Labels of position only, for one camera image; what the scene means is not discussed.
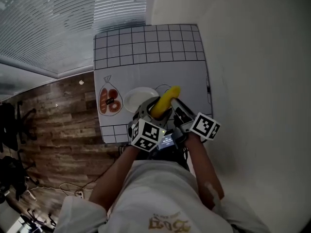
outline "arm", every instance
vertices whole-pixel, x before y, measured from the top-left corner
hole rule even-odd
[[[120,193],[126,175],[138,153],[139,149],[128,146],[111,168],[98,180],[89,201],[101,205],[108,211]]]
[[[199,196],[202,203],[210,210],[214,207],[214,197],[207,188],[208,184],[211,184],[213,189],[216,190],[219,199],[224,197],[224,191],[216,172],[210,161],[206,150],[201,143],[200,137],[194,133],[189,133],[189,137],[185,142],[185,146],[189,150],[193,169],[196,175]]]

